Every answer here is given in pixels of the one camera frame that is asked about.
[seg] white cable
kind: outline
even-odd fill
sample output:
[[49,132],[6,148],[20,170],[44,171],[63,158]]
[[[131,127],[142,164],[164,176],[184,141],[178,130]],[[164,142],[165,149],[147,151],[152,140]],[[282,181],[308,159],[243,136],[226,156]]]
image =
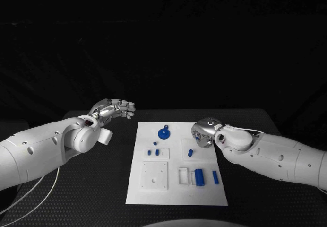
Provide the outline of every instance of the white cable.
[[259,132],[259,133],[263,133],[262,131],[258,131],[258,130],[253,130],[253,129],[243,129],[243,128],[237,128],[237,127],[233,127],[233,126],[230,126],[229,124],[226,124],[230,128],[233,128],[233,129],[240,129],[240,130],[248,130],[248,131],[256,131],[256,132]]
[[321,188],[317,187],[317,189],[327,195],[327,192]]
[[44,176],[40,178],[40,180],[37,181],[34,187],[29,190],[29,192],[21,196],[21,198],[10,205],[8,208],[6,208],[1,212],[0,215],[20,202],[20,200],[30,194],[30,192],[33,191],[33,189],[36,188],[36,186],[39,185],[40,181],[43,180]]
[[[37,209],[37,207],[42,205],[42,203],[43,203],[43,201],[46,200],[46,198],[47,198],[47,196],[49,196],[49,194],[50,194],[50,192],[52,192],[52,189],[53,189],[53,187],[55,187],[55,185],[56,185],[56,179],[55,179],[55,182],[53,182],[50,191],[49,191],[46,197],[44,197],[44,199],[42,200],[42,202],[39,203],[39,205],[27,212],[27,214],[24,214],[16,221],[18,221],[20,219],[23,219],[23,218],[24,218],[24,217]],[[8,226],[8,225],[13,224],[16,221],[10,222],[8,224],[6,224],[6,225],[3,225],[3,226],[0,226],[0,227]]]

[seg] black table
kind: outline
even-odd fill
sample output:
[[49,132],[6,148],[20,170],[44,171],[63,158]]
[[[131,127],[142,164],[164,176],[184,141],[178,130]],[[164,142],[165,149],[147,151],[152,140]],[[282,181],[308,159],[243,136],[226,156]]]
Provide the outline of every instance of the black table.
[[[88,111],[70,111],[65,118]],[[131,120],[115,118],[105,126],[109,145],[72,158],[60,167],[52,195],[39,209],[11,226],[142,226],[183,218],[217,219],[248,226],[327,226],[327,202],[311,186],[281,182],[226,161],[216,147],[229,206],[125,205],[138,122],[196,122],[212,116],[224,123],[278,135],[261,109],[137,110]],[[3,224],[23,216],[44,198],[56,171],[7,212]],[[23,185],[17,198],[36,181]]]

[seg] white platform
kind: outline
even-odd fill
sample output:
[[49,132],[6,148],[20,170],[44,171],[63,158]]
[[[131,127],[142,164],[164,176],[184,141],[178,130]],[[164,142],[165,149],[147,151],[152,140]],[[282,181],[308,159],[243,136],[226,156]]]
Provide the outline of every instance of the white platform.
[[[165,124],[170,137],[163,140],[158,138],[158,130]],[[227,206],[214,148],[201,149],[196,145],[190,134],[193,124],[138,123],[127,204]],[[160,156],[155,156],[155,149],[160,150]],[[188,149],[194,151],[193,158],[187,156]],[[190,173],[197,168],[203,169],[203,187],[194,186]],[[213,181],[213,170],[219,185]]]

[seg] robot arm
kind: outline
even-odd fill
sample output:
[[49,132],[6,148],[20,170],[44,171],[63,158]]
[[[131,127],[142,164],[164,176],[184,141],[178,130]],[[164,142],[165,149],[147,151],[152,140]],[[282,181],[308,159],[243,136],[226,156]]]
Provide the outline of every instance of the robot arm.
[[109,143],[112,132],[102,128],[114,117],[134,115],[134,103],[103,99],[88,115],[44,124],[0,142],[0,190],[47,174],[88,152],[96,141]]
[[191,128],[197,145],[216,142],[229,162],[269,178],[308,184],[327,190],[327,156],[297,141],[265,133],[249,134],[223,125],[214,118],[200,120]]

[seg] blue round knob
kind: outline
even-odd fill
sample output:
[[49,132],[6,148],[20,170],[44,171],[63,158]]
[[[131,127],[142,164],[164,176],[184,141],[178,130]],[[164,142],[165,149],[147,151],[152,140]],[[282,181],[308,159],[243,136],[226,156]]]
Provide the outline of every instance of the blue round knob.
[[158,130],[158,138],[167,139],[170,136],[168,126],[165,125],[163,129]]

